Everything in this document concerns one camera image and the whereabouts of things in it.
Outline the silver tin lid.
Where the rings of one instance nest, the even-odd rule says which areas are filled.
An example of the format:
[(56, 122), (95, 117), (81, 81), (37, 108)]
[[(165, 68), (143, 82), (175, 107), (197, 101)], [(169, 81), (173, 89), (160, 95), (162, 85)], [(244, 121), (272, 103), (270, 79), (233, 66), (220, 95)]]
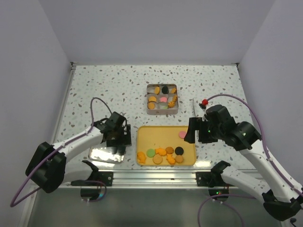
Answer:
[(121, 163), (124, 160), (126, 152), (125, 146), (102, 147), (95, 146), (89, 150), (89, 158), (93, 161), (106, 163)]

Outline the swirl butter cookie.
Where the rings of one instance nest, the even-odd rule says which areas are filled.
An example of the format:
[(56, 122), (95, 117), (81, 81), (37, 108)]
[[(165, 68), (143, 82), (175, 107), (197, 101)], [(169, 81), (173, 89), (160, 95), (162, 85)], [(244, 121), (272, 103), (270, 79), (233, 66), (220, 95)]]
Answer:
[(170, 91), (171, 94), (175, 94), (176, 92), (177, 92), (177, 89), (175, 87)]
[(175, 102), (170, 101), (168, 102), (168, 108), (173, 108), (175, 106)]

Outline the round biscuit cookie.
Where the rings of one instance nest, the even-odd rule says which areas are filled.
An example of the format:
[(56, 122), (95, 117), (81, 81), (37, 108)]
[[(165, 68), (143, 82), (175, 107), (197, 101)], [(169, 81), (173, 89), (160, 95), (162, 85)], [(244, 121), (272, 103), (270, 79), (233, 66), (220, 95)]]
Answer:
[(154, 102), (149, 102), (148, 103), (148, 109), (152, 110), (155, 108), (155, 103)]
[(150, 96), (150, 97), (148, 98), (148, 101), (149, 101), (149, 102), (157, 102), (157, 98), (156, 98), (155, 96)]

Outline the round biscuit cookie top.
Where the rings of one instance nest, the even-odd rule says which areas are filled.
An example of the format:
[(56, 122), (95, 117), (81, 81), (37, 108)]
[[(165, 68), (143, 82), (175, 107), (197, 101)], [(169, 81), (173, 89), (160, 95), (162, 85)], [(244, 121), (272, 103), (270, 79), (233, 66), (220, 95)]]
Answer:
[(149, 102), (157, 102), (157, 98), (156, 98), (155, 96), (150, 96), (150, 97), (148, 98), (148, 101), (149, 101)]

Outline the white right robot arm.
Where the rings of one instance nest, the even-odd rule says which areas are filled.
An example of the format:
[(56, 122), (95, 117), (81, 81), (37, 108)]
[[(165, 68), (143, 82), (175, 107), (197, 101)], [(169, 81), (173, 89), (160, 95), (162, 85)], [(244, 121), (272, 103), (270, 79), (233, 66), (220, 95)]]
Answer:
[(288, 174), (263, 145), (261, 134), (249, 122), (235, 122), (225, 106), (206, 108), (203, 117), (191, 117), (184, 140), (203, 144), (222, 140), (243, 155), (262, 176), (258, 180), (226, 161), (218, 162), (207, 178), (209, 187), (236, 186), (257, 199), (274, 219), (294, 217), (303, 203), (303, 186)]

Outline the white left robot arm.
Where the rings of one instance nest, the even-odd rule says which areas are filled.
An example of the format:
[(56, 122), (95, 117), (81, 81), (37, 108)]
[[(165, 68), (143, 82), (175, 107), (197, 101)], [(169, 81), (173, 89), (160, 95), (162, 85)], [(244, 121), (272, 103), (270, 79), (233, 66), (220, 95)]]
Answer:
[(41, 143), (27, 169), (26, 176), (46, 193), (55, 191), (62, 183), (73, 186), (100, 185), (98, 168), (90, 161), (82, 161), (82, 169), (68, 169), (67, 164), (83, 151), (106, 143), (107, 148), (125, 150), (132, 144), (131, 126), (127, 119), (117, 112), (109, 118), (92, 122), (83, 132), (62, 142)]

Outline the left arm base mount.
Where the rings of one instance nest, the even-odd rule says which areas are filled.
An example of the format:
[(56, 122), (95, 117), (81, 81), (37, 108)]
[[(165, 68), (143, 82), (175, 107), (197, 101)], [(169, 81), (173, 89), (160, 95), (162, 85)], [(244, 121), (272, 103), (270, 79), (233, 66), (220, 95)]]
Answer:
[(90, 176), (84, 180), (74, 180), (71, 181), (72, 186), (101, 186), (102, 182), (105, 186), (112, 186), (113, 182), (113, 172), (93, 172)]

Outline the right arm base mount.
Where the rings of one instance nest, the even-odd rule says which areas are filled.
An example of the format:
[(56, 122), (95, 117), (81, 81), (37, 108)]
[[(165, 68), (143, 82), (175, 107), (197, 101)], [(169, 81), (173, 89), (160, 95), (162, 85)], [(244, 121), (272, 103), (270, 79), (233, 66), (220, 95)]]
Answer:
[(232, 184), (226, 183), (219, 173), (213, 172), (196, 172), (196, 184), (198, 187), (227, 187), (233, 186)]

